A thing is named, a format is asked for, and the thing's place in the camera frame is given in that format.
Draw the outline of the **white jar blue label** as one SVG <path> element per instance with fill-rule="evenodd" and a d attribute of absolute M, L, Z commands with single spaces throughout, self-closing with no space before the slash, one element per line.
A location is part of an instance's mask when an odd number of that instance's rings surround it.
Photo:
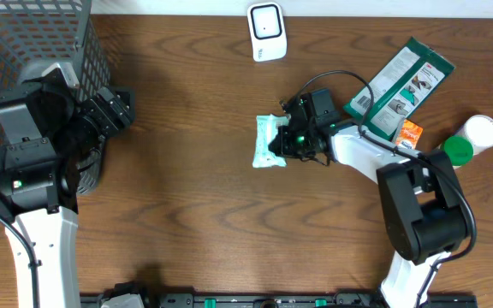
<path fill-rule="evenodd" d="M 471 116 L 455 133 L 466 139 L 473 148 L 473 154 L 493 147 L 493 119 L 487 115 Z"/>

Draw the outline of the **teal white wipes packet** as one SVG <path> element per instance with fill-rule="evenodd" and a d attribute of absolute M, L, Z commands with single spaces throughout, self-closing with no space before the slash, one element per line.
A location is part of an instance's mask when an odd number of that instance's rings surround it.
<path fill-rule="evenodd" d="M 286 159 L 270 151 L 269 144 L 278 134 L 278 128 L 288 125 L 286 116 L 257 115 L 257 138 L 252 166 L 255 169 L 286 167 Z"/>

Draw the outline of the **green 3M pouch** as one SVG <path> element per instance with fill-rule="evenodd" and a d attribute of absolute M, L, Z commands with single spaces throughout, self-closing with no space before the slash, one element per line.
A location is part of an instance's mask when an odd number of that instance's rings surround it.
<path fill-rule="evenodd" d="M 344 110 L 381 138 L 390 140 L 402 119 L 408 119 L 455 69 L 431 47 L 410 38 Z"/>

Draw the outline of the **green lid Knorr jar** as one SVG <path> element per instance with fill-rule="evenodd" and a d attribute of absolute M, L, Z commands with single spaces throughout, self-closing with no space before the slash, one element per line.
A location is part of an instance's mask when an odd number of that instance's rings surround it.
<path fill-rule="evenodd" d="M 448 155 L 455 169 L 471 162 L 474 156 L 472 144 L 461 136 L 450 136 L 438 146 L 438 149 Z"/>

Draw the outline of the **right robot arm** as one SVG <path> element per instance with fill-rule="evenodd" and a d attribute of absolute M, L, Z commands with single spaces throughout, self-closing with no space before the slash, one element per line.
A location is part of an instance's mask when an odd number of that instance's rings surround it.
<path fill-rule="evenodd" d="M 438 270 L 465 257 L 477 239 L 472 208 L 448 155 L 400 149 L 361 121 L 317 108 L 301 98 L 285 103 L 287 123 L 277 128 L 269 152 L 301 161 L 323 153 L 374 181 L 395 250 L 379 287 L 381 301 L 387 307 L 427 305 Z"/>

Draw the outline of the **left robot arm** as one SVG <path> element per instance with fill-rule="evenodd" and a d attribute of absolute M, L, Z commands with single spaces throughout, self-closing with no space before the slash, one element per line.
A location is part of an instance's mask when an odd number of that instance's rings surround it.
<path fill-rule="evenodd" d="M 0 216 L 9 224 L 21 307 L 78 307 L 80 162 L 132 125 L 134 92 L 103 87 L 79 102 L 29 82 L 0 94 Z"/>

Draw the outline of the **small orange box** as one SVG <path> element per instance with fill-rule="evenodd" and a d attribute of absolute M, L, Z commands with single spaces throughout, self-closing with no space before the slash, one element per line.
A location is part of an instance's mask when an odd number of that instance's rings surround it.
<path fill-rule="evenodd" d="M 419 142 L 423 128 L 408 119 L 402 119 L 395 131 L 393 142 L 399 147 L 414 150 Z"/>

